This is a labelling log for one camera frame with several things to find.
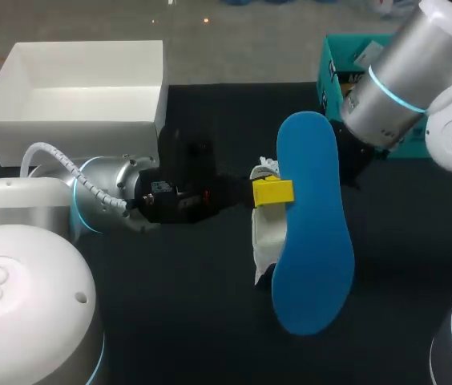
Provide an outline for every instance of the black tablecloth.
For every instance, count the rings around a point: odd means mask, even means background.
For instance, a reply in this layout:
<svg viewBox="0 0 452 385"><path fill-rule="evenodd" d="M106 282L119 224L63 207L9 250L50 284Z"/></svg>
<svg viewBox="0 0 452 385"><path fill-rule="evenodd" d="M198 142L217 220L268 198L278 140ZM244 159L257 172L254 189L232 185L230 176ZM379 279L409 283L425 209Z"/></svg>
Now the black tablecloth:
<svg viewBox="0 0 452 385"><path fill-rule="evenodd" d="M287 116L317 108L311 83L170 87L167 125L207 131L221 169L247 175L276 155ZM430 383L430 342L452 305L452 175L430 160L389 160L359 184L343 190L352 293L306 338L286 334L270 292L253 287L241 207L197 225L83 238L111 383Z"/></svg>

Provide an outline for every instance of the gray floor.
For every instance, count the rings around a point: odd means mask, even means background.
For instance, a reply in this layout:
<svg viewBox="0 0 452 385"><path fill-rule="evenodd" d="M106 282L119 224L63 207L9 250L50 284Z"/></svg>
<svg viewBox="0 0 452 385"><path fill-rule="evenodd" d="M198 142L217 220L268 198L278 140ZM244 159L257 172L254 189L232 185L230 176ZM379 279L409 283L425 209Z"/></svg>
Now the gray floor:
<svg viewBox="0 0 452 385"><path fill-rule="evenodd" d="M398 27L360 1L0 0L0 67L16 42L164 39L172 84L310 81L326 34Z"/></svg>

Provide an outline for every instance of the white cable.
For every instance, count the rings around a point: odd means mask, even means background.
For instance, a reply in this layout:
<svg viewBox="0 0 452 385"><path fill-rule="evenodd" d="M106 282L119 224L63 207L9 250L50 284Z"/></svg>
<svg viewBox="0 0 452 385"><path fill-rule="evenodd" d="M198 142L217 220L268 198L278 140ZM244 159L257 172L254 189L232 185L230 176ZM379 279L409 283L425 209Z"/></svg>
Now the white cable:
<svg viewBox="0 0 452 385"><path fill-rule="evenodd" d="M83 185L87 190L89 190L96 199L101 201L104 205L108 205L117 209L127 209L127 202L123 199L114 198L113 196L107 194L102 189L94 186L85 175L80 172L79 168L75 166L70 159L65 156L62 152L60 152L57 148L48 143L38 142L32 144L25 152L23 156L23 160L21 163L21 170L19 172L19 176L21 178L28 177L28 169L30 167L30 162L32 161L32 156L37 151L44 151L52 155L56 160L58 160L66 169L71 173L75 179Z"/></svg>

